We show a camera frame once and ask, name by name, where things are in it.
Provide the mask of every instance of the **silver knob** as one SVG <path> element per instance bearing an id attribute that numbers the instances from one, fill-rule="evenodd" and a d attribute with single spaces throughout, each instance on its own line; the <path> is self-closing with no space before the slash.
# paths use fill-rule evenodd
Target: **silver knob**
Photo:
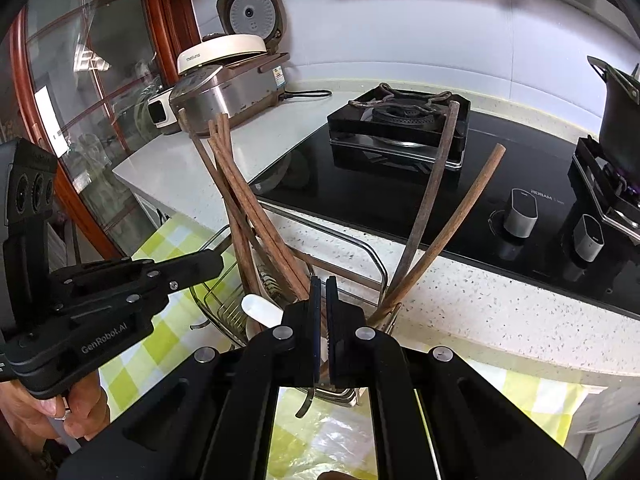
<path id="1" fill-rule="evenodd" d="M 517 237 L 527 238 L 538 220 L 538 203 L 530 192 L 515 187 L 504 210 L 504 228 Z"/>
<path id="2" fill-rule="evenodd" d="M 293 335 L 293 330 L 290 326 L 278 325 L 271 333 L 274 338 L 284 340 L 289 339 Z"/>
<path id="3" fill-rule="evenodd" d="M 593 216 L 584 214 L 574 228 L 575 252 L 585 262 L 592 262 L 604 247 L 602 227 Z"/>
<path id="4" fill-rule="evenodd" d="M 211 348 L 210 346 L 203 346 L 202 348 L 198 348 L 193 354 L 193 358 L 196 359 L 199 363 L 208 363 L 213 361 L 213 358 L 216 356 L 216 350 Z"/>

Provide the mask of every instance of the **kitchen countertop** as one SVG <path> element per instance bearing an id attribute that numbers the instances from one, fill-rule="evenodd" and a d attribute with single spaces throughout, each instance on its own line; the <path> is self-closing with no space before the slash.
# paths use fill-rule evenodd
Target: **kitchen countertop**
<path id="1" fill-rule="evenodd" d="M 287 100 L 232 130 L 234 158 L 251 180 L 326 123 L 326 116 L 373 82 L 309 82 L 330 98 Z M 415 90 L 441 91 L 411 85 Z M 460 92 L 474 110 L 508 118 L 575 142 L 587 132 L 530 108 Z M 204 145 L 210 153 L 206 142 Z M 182 213 L 213 231 L 227 224 L 222 197 L 189 137 L 160 136 L 115 170 L 135 193 L 163 212 Z M 389 272 L 402 245 L 313 219 L 368 242 Z M 277 219 L 290 244 L 323 260 L 373 276 L 372 265 L 324 235 Z M 640 321 L 565 296 L 438 257 L 404 300 L 394 335 L 406 346 L 451 346 L 462 356 L 522 373 L 582 384 L 640 384 Z"/>

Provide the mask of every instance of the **cooking chopstick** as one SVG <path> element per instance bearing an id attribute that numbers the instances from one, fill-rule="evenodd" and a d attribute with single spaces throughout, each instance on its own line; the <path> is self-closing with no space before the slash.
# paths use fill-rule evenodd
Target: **cooking chopstick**
<path id="1" fill-rule="evenodd" d="M 251 242 L 252 247 L 254 248 L 255 252 L 258 253 L 258 256 L 260 256 L 260 259 L 262 260 L 264 265 L 267 267 L 267 270 L 269 271 L 269 273 L 273 276 L 273 279 L 276 280 L 280 285 L 282 295 L 285 298 L 287 298 L 287 300 L 289 301 L 295 301 L 296 295 L 290 290 L 289 285 L 287 285 L 287 282 L 284 279 L 284 276 L 276 268 L 276 266 L 271 262 L 266 251 L 264 250 L 260 242 L 255 237 L 254 231 L 251 229 L 251 226 L 247 223 L 246 219 L 244 218 L 244 214 L 242 214 L 242 212 L 238 208 L 238 205 L 236 204 L 234 197 L 231 195 L 229 188 L 226 186 L 226 181 L 222 179 L 222 176 L 220 175 L 216 167 L 213 165 L 213 162 L 209 157 L 209 153 L 207 153 L 207 150 L 205 150 L 200 138 L 197 136 L 197 134 L 193 133 L 193 130 L 191 130 L 184 108 L 181 108 L 180 111 L 178 111 L 178 117 L 180 119 L 180 126 L 185 132 L 189 134 L 191 142 L 193 142 L 193 145 L 195 146 L 196 151 L 198 152 L 198 155 L 200 155 L 202 162 L 207 168 L 207 171 L 209 171 L 209 175 L 213 179 L 213 182 L 216 184 L 216 187 L 218 188 L 220 194 L 222 195 L 222 198 L 225 201 L 226 207 L 228 207 L 228 210 L 231 212 L 231 215 L 233 216 L 233 218 L 236 220 L 236 222 L 242 229 L 242 232 L 244 233 L 244 235 Z"/>
<path id="2" fill-rule="evenodd" d="M 239 205 L 247 213 L 258 236 L 265 244 L 267 252 L 273 258 L 276 266 L 280 268 L 293 293 L 299 300 L 306 300 L 309 296 L 309 277 L 302 271 L 279 232 L 258 203 L 240 170 L 222 146 L 220 138 L 215 134 L 212 135 L 209 137 L 209 145 L 218 161 L 220 171 L 226 176 Z"/>
<path id="3" fill-rule="evenodd" d="M 501 144 L 496 144 L 494 150 L 489 155 L 487 162 L 482 167 L 482 170 L 476 177 L 469 191 L 466 192 L 465 197 L 460 202 L 458 208 L 454 211 L 449 221 L 444 225 L 442 231 L 436 236 L 433 243 L 424 252 L 420 260 L 414 265 L 408 274 L 400 281 L 398 286 L 389 294 L 385 296 L 382 305 L 367 319 L 369 326 L 377 326 L 378 323 L 394 308 L 394 306 L 402 301 L 402 298 L 409 292 L 420 277 L 427 271 L 429 266 L 433 263 L 436 257 L 442 252 L 448 241 L 456 233 L 460 224 L 466 218 L 471 208 L 474 206 L 478 197 L 486 187 L 487 183 L 493 176 L 495 170 L 500 164 L 500 160 L 504 155 L 505 147 Z"/>
<path id="4" fill-rule="evenodd" d="M 418 214 L 415 217 L 414 226 L 411 228 L 411 234 L 404 246 L 402 257 L 394 272 L 394 277 L 391 280 L 389 288 L 386 290 L 386 295 L 393 293 L 394 289 L 398 286 L 398 283 L 402 281 L 404 276 L 409 271 L 411 263 L 414 260 L 420 240 L 427 227 L 431 210 L 433 209 L 433 203 L 438 195 L 438 189 L 440 188 L 440 181 L 444 174 L 447 158 L 449 156 L 449 149 L 453 140 L 453 135 L 456 130 L 456 122 L 458 121 L 458 111 L 460 110 L 460 103 L 457 101 L 449 102 L 449 111 L 447 112 L 447 120 L 444 123 L 442 135 L 440 136 L 440 143 L 438 144 L 438 151 L 436 152 L 436 160 L 431 169 L 429 181 L 427 187 L 424 190 L 424 196 L 422 197 L 422 203 L 418 209 Z"/>
<path id="5" fill-rule="evenodd" d="M 229 129 L 229 122 L 224 121 L 222 114 L 216 114 L 216 126 L 220 133 L 225 147 L 229 150 L 229 153 L 233 154 L 231 147 L 231 130 Z M 229 219 L 229 229 L 231 230 L 231 239 L 234 244 L 234 252 L 236 253 L 236 261 L 238 262 L 238 271 L 240 272 L 240 280 L 242 282 L 242 290 L 245 294 L 257 294 L 260 296 L 260 285 L 258 283 L 258 277 L 255 273 L 254 259 L 251 254 L 251 247 L 249 245 L 249 239 L 244 236 L 242 229 L 238 225 L 238 222 L 229 211 L 229 206 L 225 202 L 226 216 Z"/>

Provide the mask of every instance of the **robam logo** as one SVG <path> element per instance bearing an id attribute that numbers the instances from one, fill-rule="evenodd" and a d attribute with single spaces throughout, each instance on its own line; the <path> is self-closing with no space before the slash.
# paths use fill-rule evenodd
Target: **robam logo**
<path id="1" fill-rule="evenodd" d="M 532 192 L 534 195 L 538 195 L 538 196 L 544 197 L 544 198 L 546 198 L 547 200 L 553 200 L 553 198 L 551 198 L 549 195 L 546 195 L 546 194 L 544 194 L 544 193 L 540 193 L 539 191 L 536 191 L 535 189 L 532 189 L 532 190 L 531 190 L 531 192 Z"/>

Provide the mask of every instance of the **finger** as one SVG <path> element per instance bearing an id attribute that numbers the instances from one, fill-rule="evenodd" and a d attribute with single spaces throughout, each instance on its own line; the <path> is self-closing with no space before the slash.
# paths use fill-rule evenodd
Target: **finger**
<path id="1" fill-rule="evenodd" d="M 42 452 L 46 438 L 39 436 L 28 428 L 21 420 L 15 419 L 13 424 L 9 424 L 14 435 L 30 453 L 39 454 Z"/>
<path id="2" fill-rule="evenodd" d="M 53 429 L 51 423 L 49 422 L 49 419 L 41 413 L 38 414 L 38 417 L 39 418 L 31 417 L 27 420 L 18 418 L 16 426 L 23 427 L 25 434 L 28 431 L 33 433 L 37 437 L 44 439 L 57 438 L 59 436 L 58 432 Z"/>
<path id="3" fill-rule="evenodd" d="M 100 398 L 87 417 L 71 412 L 65 420 L 65 431 L 74 438 L 97 433 L 107 413 L 107 393 L 100 388 Z"/>
<path id="4" fill-rule="evenodd" d="M 85 436 L 85 439 L 91 440 L 98 433 L 100 433 L 104 428 L 106 428 L 110 423 L 111 423 L 111 410 L 107 406 L 107 413 L 104 414 L 104 420 L 102 421 L 102 424 L 100 425 L 100 428 L 98 428 L 98 430 L 95 433 L 90 433 L 87 436 Z"/>
<path id="5" fill-rule="evenodd" d="M 100 375 L 98 372 L 93 372 L 71 387 L 67 397 L 69 409 L 80 417 L 87 418 L 89 412 L 100 400 L 100 395 Z"/>
<path id="6" fill-rule="evenodd" d="M 62 397 L 53 399 L 38 400 L 18 381 L 12 381 L 11 388 L 3 390 L 8 394 L 7 405 L 19 418 L 27 422 L 28 420 L 40 420 L 39 415 L 61 417 L 65 414 L 65 403 Z"/>

